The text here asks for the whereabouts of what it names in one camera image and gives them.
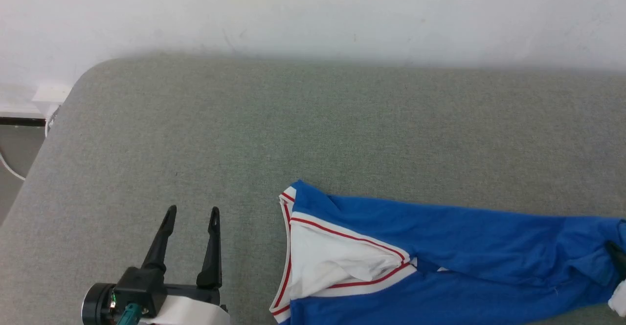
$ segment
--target red stripe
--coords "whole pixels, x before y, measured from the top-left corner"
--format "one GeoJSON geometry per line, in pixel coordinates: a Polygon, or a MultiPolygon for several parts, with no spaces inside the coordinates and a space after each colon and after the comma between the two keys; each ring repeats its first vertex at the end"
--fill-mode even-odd
{"type": "Polygon", "coordinates": [[[291,200],[292,202],[294,202],[294,203],[295,203],[295,199],[291,198],[291,196],[289,196],[289,195],[288,195],[288,194],[286,194],[285,192],[282,192],[282,195],[283,195],[285,198],[287,198],[287,199],[289,199],[289,200],[291,200]]]}
{"type": "Polygon", "coordinates": [[[382,282],[382,281],[390,278],[393,274],[395,274],[396,272],[404,269],[405,267],[407,267],[409,265],[410,265],[409,263],[403,263],[397,269],[394,269],[394,271],[389,272],[389,274],[383,276],[382,278],[380,278],[378,280],[363,281],[363,282],[352,282],[352,283],[337,283],[336,285],[332,285],[329,288],[341,288],[341,287],[351,287],[351,286],[373,285],[374,283],[379,283],[379,282],[382,282]]]}
{"type": "Polygon", "coordinates": [[[324,227],[322,225],[319,225],[319,224],[317,224],[315,222],[311,222],[311,221],[308,221],[308,220],[303,220],[303,219],[297,218],[297,217],[292,218],[291,221],[298,221],[298,222],[308,223],[309,225],[313,225],[313,226],[315,226],[315,227],[317,227],[319,229],[322,229],[322,230],[324,230],[326,232],[331,232],[331,234],[335,234],[335,235],[338,235],[338,236],[342,236],[342,237],[350,238],[350,239],[354,239],[354,240],[360,240],[362,242],[367,242],[367,243],[376,245],[376,246],[378,246],[380,248],[384,248],[384,249],[386,249],[386,250],[388,250],[390,252],[394,252],[394,253],[398,254],[398,256],[400,256],[400,259],[404,260],[404,256],[402,255],[402,253],[400,253],[398,251],[395,251],[394,249],[391,249],[389,247],[386,247],[385,245],[380,245],[378,243],[372,242],[372,241],[370,241],[368,239],[356,238],[356,237],[353,237],[353,236],[350,236],[350,235],[342,234],[341,232],[337,232],[337,231],[333,231],[331,229],[327,229],[326,227],[324,227]]]}
{"type": "Polygon", "coordinates": [[[287,305],[286,307],[284,307],[284,308],[282,308],[282,309],[279,309],[279,310],[277,310],[277,311],[273,312],[273,313],[272,313],[272,315],[273,315],[273,316],[277,316],[278,314],[280,314],[280,313],[282,313],[282,312],[284,312],[284,311],[286,311],[286,310],[288,310],[288,309],[289,309],[289,305],[287,305]]]}
{"type": "MultiPolygon", "coordinates": [[[[291,218],[289,216],[289,208],[287,207],[287,203],[284,202],[282,207],[285,209],[285,216],[287,217],[287,222],[288,222],[287,226],[289,227],[289,232],[291,233],[291,224],[289,223],[289,221],[291,221],[291,218]]],[[[291,253],[289,254],[289,261],[287,263],[287,272],[285,273],[285,282],[282,284],[282,287],[280,288],[280,294],[278,296],[278,299],[276,300],[274,307],[277,307],[279,305],[280,300],[282,299],[282,296],[285,294],[285,289],[287,288],[287,283],[289,282],[290,273],[291,273],[291,253]]]]}

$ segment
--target gray floor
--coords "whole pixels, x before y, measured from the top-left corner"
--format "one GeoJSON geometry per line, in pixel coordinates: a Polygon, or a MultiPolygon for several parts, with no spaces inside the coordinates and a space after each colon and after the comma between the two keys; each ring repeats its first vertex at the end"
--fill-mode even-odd
{"type": "MultiPolygon", "coordinates": [[[[0,152],[16,172],[26,176],[44,138],[43,127],[0,125],[0,152]]],[[[11,209],[22,183],[0,164],[0,225],[11,209]]]]}

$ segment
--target white wall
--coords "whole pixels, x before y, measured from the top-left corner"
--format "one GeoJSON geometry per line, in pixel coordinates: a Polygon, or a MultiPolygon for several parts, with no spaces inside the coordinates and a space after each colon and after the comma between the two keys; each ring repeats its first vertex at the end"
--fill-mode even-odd
{"type": "Polygon", "coordinates": [[[626,71],[626,0],[0,0],[0,111],[159,49],[626,71]]]}

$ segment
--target teal connector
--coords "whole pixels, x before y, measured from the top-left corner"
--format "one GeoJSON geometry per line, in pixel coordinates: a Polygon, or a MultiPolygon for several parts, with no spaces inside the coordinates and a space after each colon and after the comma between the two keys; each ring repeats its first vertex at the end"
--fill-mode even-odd
{"type": "Polygon", "coordinates": [[[136,303],[130,303],[119,318],[118,325],[137,325],[141,320],[141,307],[136,303]]]}

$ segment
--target blue fabric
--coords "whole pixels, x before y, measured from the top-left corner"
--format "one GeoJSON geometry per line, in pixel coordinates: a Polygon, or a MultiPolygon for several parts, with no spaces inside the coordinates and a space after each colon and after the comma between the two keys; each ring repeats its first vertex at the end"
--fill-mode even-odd
{"type": "Polygon", "coordinates": [[[427,267],[385,290],[291,301],[291,325],[524,324],[608,301],[618,218],[551,217],[326,195],[302,181],[294,212],[404,249],[427,267]],[[432,272],[442,266],[451,272],[432,272]]]}

